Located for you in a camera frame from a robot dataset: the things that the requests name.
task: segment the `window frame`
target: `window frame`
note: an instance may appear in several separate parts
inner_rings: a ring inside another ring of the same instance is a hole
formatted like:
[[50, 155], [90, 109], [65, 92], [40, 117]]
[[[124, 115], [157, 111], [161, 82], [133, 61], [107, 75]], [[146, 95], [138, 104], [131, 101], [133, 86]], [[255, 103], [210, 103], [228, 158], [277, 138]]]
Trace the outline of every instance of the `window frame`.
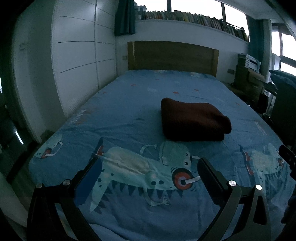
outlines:
[[296, 68], [296, 60], [283, 56], [283, 38], [281, 35], [283, 32], [282, 32], [281, 28], [274, 25], [274, 26], [272, 26], [272, 31], [279, 33], [279, 44], [280, 44], [280, 54], [281, 54], [279, 56], [279, 70], [281, 70], [282, 63], [288, 64], [288, 65]]
[[[224, 6], [224, 3], [222, 2], [221, 2], [221, 9], [222, 9], [223, 21], [226, 22], [225, 6]], [[167, 11], [168, 12], [172, 11], [172, 0], [167, 0]]]

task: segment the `wall socket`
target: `wall socket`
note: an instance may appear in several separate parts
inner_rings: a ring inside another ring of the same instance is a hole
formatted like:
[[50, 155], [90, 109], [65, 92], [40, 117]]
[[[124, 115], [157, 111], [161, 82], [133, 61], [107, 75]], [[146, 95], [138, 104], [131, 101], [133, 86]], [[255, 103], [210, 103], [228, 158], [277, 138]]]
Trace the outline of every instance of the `wall socket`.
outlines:
[[234, 71], [233, 69], [228, 69], [228, 70], [227, 70], [227, 73], [229, 73], [229, 74], [234, 74], [235, 71]]

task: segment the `bed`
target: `bed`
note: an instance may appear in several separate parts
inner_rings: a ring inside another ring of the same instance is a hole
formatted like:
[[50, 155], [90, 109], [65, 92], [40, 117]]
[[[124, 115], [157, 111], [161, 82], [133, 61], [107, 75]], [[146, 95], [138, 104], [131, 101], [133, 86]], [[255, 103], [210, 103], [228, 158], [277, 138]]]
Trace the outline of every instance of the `bed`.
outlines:
[[[217, 62], [218, 51], [202, 46], [129, 42], [129, 71], [40, 147], [29, 163], [34, 183], [58, 185], [100, 155], [103, 171], [79, 209], [103, 241], [197, 240], [219, 207], [201, 180], [186, 188], [171, 184], [172, 170], [182, 167], [197, 177], [198, 157], [206, 157], [226, 179], [262, 185], [275, 239], [295, 182], [278, 155], [280, 139], [215, 78]], [[231, 120], [231, 133], [221, 142], [166, 140], [160, 112], [165, 97], [214, 105]], [[234, 227], [232, 222], [224, 238]]]

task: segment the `cartoon shark print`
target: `cartoon shark print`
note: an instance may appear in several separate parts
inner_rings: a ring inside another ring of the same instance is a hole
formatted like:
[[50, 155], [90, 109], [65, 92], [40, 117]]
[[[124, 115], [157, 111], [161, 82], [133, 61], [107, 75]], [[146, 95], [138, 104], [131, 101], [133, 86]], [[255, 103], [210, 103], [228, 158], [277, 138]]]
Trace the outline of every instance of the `cartoon shark print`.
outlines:
[[153, 201], [147, 189], [173, 191], [186, 190], [192, 186], [192, 183], [186, 184], [183, 181], [193, 179], [190, 172], [192, 156], [184, 144], [163, 142], [160, 146], [160, 161], [142, 156], [148, 146], [151, 145], [145, 145], [141, 149], [141, 154], [121, 147], [112, 147], [106, 153], [102, 153], [102, 145], [98, 147], [103, 170], [93, 187], [90, 211], [99, 205], [111, 181], [142, 188], [145, 200], [150, 206], [169, 203], [165, 197], [161, 202]]

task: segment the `book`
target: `book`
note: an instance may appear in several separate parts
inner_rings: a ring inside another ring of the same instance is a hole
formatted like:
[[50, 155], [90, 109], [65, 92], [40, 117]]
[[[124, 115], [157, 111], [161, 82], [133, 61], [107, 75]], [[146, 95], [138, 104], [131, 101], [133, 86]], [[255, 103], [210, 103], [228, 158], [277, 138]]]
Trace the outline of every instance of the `book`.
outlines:
[[167, 19], [167, 18], [165, 17], [165, 14], [164, 14], [163, 11], [161, 11], [161, 16], [162, 16], [163, 19]]
[[220, 31], [224, 31], [233, 36], [241, 38], [245, 41], [249, 41], [249, 36], [246, 35], [244, 28], [237, 28], [236, 26], [226, 23], [222, 20], [218, 20], [216, 18], [211, 18], [210, 16], [204, 16], [202, 14], [191, 14], [190, 12], [181, 12], [175, 10], [174, 12], [168, 11], [138, 11], [139, 20], [145, 19], [166, 19], [166, 20], [177, 20], [184, 21], [189, 23], [196, 23], [204, 26], [208, 26], [211, 28], [218, 29]]

